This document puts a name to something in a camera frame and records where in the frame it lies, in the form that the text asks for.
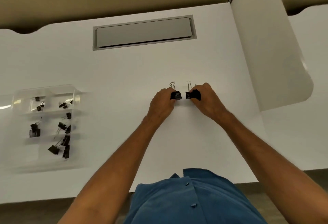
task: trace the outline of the person's left arm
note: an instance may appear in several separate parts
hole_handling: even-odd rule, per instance
[[[58,224],[115,222],[151,138],[174,108],[173,91],[155,95],[140,126],[91,177]]]

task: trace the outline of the person's right arm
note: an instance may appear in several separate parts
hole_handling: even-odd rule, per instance
[[[228,134],[265,191],[290,224],[328,223],[328,195],[303,171],[248,130],[230,113],[208,83],[197,85],[192,102]]]

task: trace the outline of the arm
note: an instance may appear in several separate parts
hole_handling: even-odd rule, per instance
[[[173,91],[155,95],[140,126],[91,177],[58,224],[115,222],[150,140],[174,108]]]
[[[328,223],[328,195],[304,172],[249,131],[219,100],[208,83],[197,85],[197,108],[228,134],[265,191],[291,224]]]

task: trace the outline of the floor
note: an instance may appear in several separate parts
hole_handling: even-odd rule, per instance
[[[306,171],[306,173],[328,191],[328,169]],[[269,224],[287,224],[285,219],[264,193],[259,183],[243,183],[236,186],[244,192]],[[123,223],[129,210],[129,195],[116,221]],[[68,209],[74,198],[45,201],[10,203],[0,205],[0,223],[11,224],[55,224]]]

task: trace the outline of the clear plastic organizer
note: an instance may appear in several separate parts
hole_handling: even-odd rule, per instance
[[[13,95],[12,116],[2,149],[5,164],[32,172],[76,168],[80,103],[81,92],[72,85],[17,91]],[[66,130],[70,125],[71,130],[65,133],[59,123],[63,123]],[[38,132],[31,131],[32,124],[37,124]],[[70,138],[69,158],[63,157],[65,146],[60,145],[65,136]],[[58,154],[48,150],[52,145],[58,146]]]

